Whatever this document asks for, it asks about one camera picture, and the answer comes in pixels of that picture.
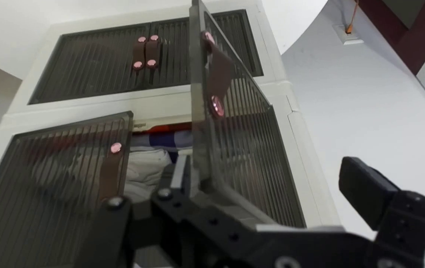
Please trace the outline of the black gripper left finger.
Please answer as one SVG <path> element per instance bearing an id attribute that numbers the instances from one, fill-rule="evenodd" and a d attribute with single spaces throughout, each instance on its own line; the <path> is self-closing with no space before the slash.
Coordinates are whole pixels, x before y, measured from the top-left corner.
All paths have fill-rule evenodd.
<path id="1" fill-rule="evenodd" d="M 133 204 L 127 197 L 114 197 L 97 212 L 77 268 L 134 268 L 137 252 L 152 246 L 172 266 L 182 266 L 179 236 L 167 228 L 167 219 L 154 212 L 152 203 Z"/>

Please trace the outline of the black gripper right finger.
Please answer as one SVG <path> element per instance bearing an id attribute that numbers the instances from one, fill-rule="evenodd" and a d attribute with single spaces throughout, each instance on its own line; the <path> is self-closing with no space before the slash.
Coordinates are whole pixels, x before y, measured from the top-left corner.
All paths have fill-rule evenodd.
<path id="1" fill-rule="evenodd" d="M 400 190 L 387 176 L 356 157 L 345 157 L 340 190 L 377 233 L 378 260 L 408 268 L 425 261 L 425 196 Z"/>

